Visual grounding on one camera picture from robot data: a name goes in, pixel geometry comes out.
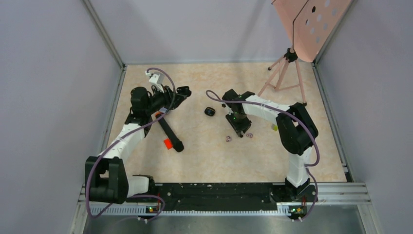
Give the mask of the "black glossy earbud charging case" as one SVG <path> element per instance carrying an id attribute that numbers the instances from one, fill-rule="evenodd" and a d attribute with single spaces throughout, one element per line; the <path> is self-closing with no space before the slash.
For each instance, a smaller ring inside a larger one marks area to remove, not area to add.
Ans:
<path id="1" fill-rule="evenodd" d="M 207 116 L 212 117 L 212 116 L 214 116 L 214 115 L 216 114 L 216 110 L 215 110 L 214 108 L 212 108 L 212 107 L 206 107 L 205 110 L 204 110 L 204 113 L 205 113 Z"/>

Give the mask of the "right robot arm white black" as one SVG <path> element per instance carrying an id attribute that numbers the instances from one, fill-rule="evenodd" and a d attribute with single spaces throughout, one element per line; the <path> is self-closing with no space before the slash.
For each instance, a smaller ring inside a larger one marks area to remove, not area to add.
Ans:
<path id="1" fill-rule="evenodd" d="M 260 117 L 277 127 L 282 146 L 289 153 L 289 167 L 285 179 L 286 196 L 292 201 L 298 201 L 305 195 L 310 177 L 307 168 L 311 166 L 309 157 L 312 151 L 320 155 L 316 137 L 319 135 L 313 120 L 305 105 L 281 105 L 261 98 L 247 91 L 237 94 L 233 89 L 228 90 L 222 97 L 228 113 L 226 119 L 239 137 L 243 137 L 251 127 L 248 115 Z"/>

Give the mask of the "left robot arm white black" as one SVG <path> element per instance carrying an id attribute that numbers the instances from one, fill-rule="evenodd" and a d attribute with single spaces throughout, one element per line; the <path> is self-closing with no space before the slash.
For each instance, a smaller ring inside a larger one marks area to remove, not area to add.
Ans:
<path id="1" fill-rule="evenodd" d="M 145 87 L 131 90 L 131 108 L 123 128 L 115 140 L 98 156 L 90 156 L 85 163 L 85 193 L 90 201 L 122 204 L 127 198 L 138 195 L 144 201 L 156 196 L 148 175 L 127 176 L 124 166 L 136 146 L 148 135 L 153 124 L 152 115 L 166 108 L 176 109 L 191 96 L 188 86 L 173 91 L 168 86 Z"/>

